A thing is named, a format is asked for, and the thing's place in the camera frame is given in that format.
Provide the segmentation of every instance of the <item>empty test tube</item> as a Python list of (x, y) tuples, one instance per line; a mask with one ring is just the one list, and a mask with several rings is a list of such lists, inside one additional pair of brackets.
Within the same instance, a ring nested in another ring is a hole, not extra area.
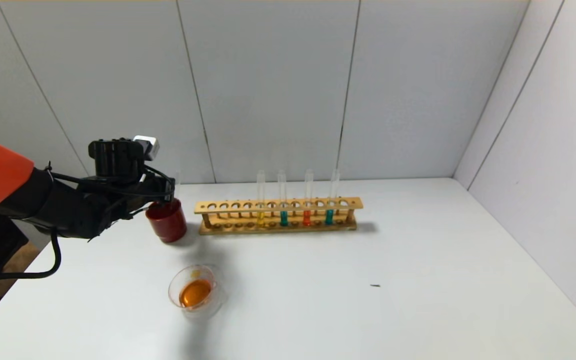
[[(311, 169), (306, 170), (305, 182), (306, 182), (306, 194), (304, 194), (304, 199), (306, 200), (306, 207), (311, 207), (313, 205), (313, 180), (315, 174)], [(311, 211), (304, 210), (303, 212), (303, 225), (311, 225)]]
[[(334, 199), (337, 197), (337, 191), (339, 190), (339, 169), (334, 169), (332, 171), (332, 176), (330, 177), (330, 194), (327, 199), (327, 204), (329, 206), (334, 205)], [(335, 210), (326, 210), (326, 225), (332, 225), (332, 216)]]
[(259, 212), (256, 214), (256, 225), (263, 228), (264, 222), (264, 208), (266, 207), (266, 173), (263, 170), (259, 170), (256, 173), (256, 206)]
[[(286, 203), (286, 173), (283, 170), (279, 170), (277, 173), (277, 183), (279, 183), (279, 207), (285, 208), (288, 206)], [(281, 210), (281, 226), (288, 226), (288, 211)]]

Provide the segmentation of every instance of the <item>rack leg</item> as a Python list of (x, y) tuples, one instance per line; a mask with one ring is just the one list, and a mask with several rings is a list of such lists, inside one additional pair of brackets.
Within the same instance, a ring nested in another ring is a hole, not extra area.
[(201, 217), (203, 217), (203, 225), (205, 225), (207, 229), (213, 227), (213, 224), (210, 223), (210, 217), (208, 217), (208, 214), (201, 214)]
[(346, 223), (352, 222), (354, 214), (355, 214), (355, 209), (348, 210), (348, 215), (345, 217), (345, 222)]

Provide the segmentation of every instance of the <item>wooden test tube rack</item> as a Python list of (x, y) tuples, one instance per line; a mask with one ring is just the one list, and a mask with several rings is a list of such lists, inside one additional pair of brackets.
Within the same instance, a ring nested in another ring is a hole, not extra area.
[[(363, 209), (362, 199), (340, 196), (328, 205), (327, 198), (313, 198), (306, 206), (306, 199), (293, 198), (281, 207), (277, 199), (266, 200), (260, 209), (256, 200), (199, 201), (194, 213), (203, 221), (200, 235), (299, 233), (306, 231), (357, 230), (355, 210)], [(310, 211), (310, 226), (304, 225), (304, 211)], [(326, 211), (334, 210), (333, 223), (326, 224)], [(258, 225), (258, 212), (263, 211), (263, 226)], [(288, 226), (281, 226), (281, 212), (288, 212)]]

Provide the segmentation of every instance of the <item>orange liquid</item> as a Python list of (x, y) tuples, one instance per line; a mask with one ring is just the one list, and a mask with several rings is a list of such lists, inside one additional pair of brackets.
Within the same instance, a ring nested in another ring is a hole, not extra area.
[(179, 292), (179, 303), (185, 308), (196, 306), (210, 295), (212, 289), (210, 282), (203, 278), (194, 280)]

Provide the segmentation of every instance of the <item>red cup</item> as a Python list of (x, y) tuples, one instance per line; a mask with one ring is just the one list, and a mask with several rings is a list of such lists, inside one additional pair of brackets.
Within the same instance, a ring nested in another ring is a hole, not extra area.
[(150, 221), (155, 234), (164, 243), (178, 241), (188, 230), (178, 198), (166, 203), (151, 203), (146, 210), (146, 218)]

